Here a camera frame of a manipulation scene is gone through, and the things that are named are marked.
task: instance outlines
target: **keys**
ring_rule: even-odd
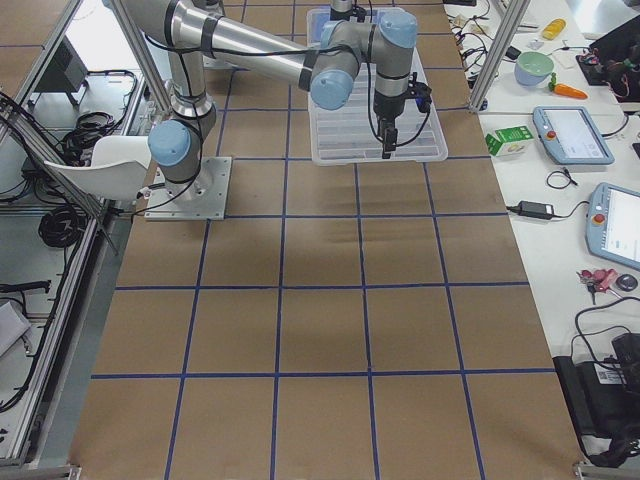
[[[591,295],[591,303],[596,304],[596,293],[611,293],[616,298],[623,298],[618,292],[611,289],[611,285],[618,277],[618,272],[614,269],[609,270],[596,270],[590,272],[589,270],[582,270],[576,272],[580,278],[580,283],[587,287],[587,291]]]

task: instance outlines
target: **metal profile beam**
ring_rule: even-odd
[[[122,0],[111,0],[111,6],[116,20],[118,20],[120,24],[122,33],[127,39],[127,43],[131,47],[131,51],[144,74],[144,78],[149,85],[153,97],[163,112],[170,112],[171,99],[169,98],[169,93],[164,86],[160,72],[158,72],[147,42],[142,36],[142,33],[140,33],[140,29],[133,23],[131,15],[129,15]]]
[[[529,6],[529,0],[511,0],[509,7],[502,17],[502,22],[498,27],[498,32],[491,44],[491,48],[487,53],[487,59],[484,62],[482,70],[476,80],[476,83],[471,91],[471,97],[469,98],[469,110],[472,112],[479,112],[482,108],[482,103],[493,83],[493,79],[498,72],[500,62],[504,58],[504,54],[511,45],[511,40],[518,29],[518,25],[524,17],[524,12]]]

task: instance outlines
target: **cardboard floor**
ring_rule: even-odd
[[[287,2],[227,12],[305,43],[315,7]],[[70,457],[82,478],[574,478],[567,410],[431,3],[399,6],[419,19],[445,162],[317,167],[304,93],[211,77],[205,154],[234,157],[227,218],[136,220]]]

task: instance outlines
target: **black power adapter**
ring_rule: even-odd
[[[548,203],[526,202],[522,200],[515,207],[507,207],[512,213],[522,217],[540,218],[542,220],[551,220],[555,218],[553,205]]]

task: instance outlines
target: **black computer mouse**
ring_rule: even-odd
[[[630,292],[638,286],[638,279],[628,273],[623,273],[616,279],[616,287],[623,292]]]

